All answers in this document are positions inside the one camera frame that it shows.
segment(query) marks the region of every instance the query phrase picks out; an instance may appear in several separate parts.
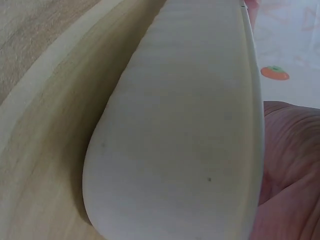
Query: curved wooden edge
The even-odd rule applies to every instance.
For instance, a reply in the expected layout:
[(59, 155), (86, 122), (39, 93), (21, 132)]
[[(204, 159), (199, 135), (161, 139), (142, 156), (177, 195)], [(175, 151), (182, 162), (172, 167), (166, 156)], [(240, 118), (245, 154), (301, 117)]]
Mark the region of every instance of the curved wooden edge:
[(87, 145), (164, 1), (102, 0), (43, 53), (0, 106), (0, 239), (102, 239), (82, 200)]

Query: wooden surface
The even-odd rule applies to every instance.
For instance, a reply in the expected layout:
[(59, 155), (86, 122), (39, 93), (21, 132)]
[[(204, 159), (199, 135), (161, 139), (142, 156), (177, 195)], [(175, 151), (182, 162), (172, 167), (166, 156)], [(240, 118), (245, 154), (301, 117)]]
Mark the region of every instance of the wooden surface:
[(0, 3), (0, 240), (102, 239), (82, 199), (87, 145), (164, 1)]

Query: orange fruit print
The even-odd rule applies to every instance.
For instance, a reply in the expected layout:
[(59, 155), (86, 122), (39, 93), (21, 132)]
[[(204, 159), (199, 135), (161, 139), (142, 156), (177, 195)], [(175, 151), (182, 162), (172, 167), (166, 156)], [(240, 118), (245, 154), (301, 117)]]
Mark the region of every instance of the orange fruit print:
[(261, 74), (266, 78), (279, 81), (288, 80), (290, 78), (289, 74), (279, 66), (264, 67), (261, 69)]

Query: skin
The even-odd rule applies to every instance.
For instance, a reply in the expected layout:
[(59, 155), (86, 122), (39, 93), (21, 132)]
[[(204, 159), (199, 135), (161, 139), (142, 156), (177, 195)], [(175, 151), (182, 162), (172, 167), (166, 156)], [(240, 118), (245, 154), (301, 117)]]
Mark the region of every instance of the skin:
[[(246, 0), (254, 26), (259, 5)], [(320, 240), (320, 110), (265, 102), (265, 155), (250, 240)]]

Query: palm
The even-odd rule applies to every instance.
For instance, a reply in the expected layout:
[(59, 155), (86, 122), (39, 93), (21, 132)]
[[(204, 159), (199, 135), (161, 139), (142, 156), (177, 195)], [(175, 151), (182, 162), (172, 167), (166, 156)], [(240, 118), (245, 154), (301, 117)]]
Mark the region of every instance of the palm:
[(265, 159), (250, 240), (320, 239), (320, 110), (265, 102)]

